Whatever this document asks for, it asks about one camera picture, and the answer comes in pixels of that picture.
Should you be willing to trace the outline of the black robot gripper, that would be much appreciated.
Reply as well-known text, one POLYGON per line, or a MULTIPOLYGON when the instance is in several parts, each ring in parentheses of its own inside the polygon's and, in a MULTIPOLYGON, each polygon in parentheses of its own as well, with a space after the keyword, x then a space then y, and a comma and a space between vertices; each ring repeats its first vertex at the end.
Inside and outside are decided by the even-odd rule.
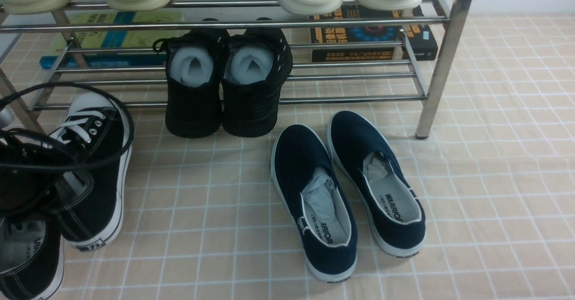
POLYGON ((1 131, 1 218, 41 212, 55 197, 50 189, 66 172, 93 169, 88 151, 73 140, 23 128, 1 131))

